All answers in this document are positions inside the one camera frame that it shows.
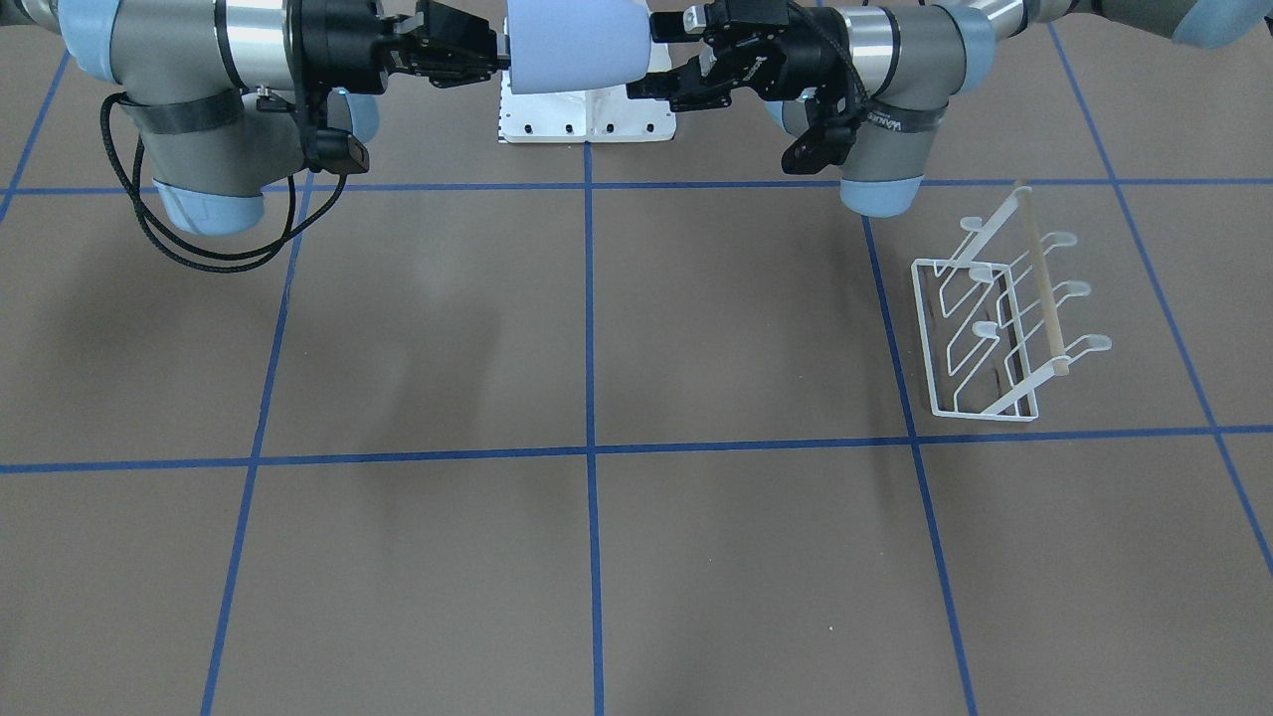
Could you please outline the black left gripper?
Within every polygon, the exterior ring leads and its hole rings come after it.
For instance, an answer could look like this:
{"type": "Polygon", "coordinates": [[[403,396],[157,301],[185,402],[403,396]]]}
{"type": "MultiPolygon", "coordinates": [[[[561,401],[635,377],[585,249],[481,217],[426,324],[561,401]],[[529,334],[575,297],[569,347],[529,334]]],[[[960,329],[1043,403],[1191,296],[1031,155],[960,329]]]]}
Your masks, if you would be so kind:
{"type": "Polygon", "coordinates": [[[625,85],[630,99],[668,101],[672,112],[724,108],[732,90],[750,88],[768,101],[847,97],[847,24],[830,8],[796,1],[718,1],[682,11],[654,11],[656,45],[715,45],[715,60],[694,56],[668,73],[625,85]]]}

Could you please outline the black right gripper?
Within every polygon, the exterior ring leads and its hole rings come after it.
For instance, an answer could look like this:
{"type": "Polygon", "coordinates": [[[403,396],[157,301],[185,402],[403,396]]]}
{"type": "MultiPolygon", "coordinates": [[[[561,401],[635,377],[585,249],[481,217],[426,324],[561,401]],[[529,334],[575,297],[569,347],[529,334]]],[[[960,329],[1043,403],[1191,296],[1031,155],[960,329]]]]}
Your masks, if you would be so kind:
{"type": "Polygon", "coordinates": [[[292,4],[295,93],[383,94],[392,74],[435,88],[477,85],[510,69],[505,38],[481,17],[438,1],[388,14],[381,1],[292,4]]]}

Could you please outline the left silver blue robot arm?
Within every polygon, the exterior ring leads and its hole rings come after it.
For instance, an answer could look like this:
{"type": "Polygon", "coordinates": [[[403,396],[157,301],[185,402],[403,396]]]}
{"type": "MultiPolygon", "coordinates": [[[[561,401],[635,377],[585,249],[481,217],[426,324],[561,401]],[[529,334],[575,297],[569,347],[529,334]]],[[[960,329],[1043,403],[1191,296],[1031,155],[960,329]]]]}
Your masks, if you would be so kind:
{"type": "Polygon", "coordinates": [[[1032,25],[1088,14],[1214,48],[1270,20],[1268,1],[928,1],[915,6],[805,6],[712,1],[651,15],[656,45],[701,45],[668,73],[628,83],[631,99],[673,112],[766,101],[793,141],[787,175],[839,168],[841,204],[900,217],[913,204],[952,96],[990,73],[1001,42],[1032,25]]]}

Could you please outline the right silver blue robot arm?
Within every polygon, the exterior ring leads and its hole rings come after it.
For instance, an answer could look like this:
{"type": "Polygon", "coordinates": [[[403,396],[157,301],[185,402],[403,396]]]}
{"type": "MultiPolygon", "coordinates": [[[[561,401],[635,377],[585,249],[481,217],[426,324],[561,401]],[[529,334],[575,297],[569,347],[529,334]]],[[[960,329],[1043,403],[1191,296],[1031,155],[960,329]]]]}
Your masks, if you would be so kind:
{"type": "Polygon", "coordinates": [[[3,23],[122,87],[168,217],[205,236],[250,231],[264,187],[300,169],[365,173],[392,74],[449,88],[509,68],[486,19],[434,1],[5,1],[3,23]]]}

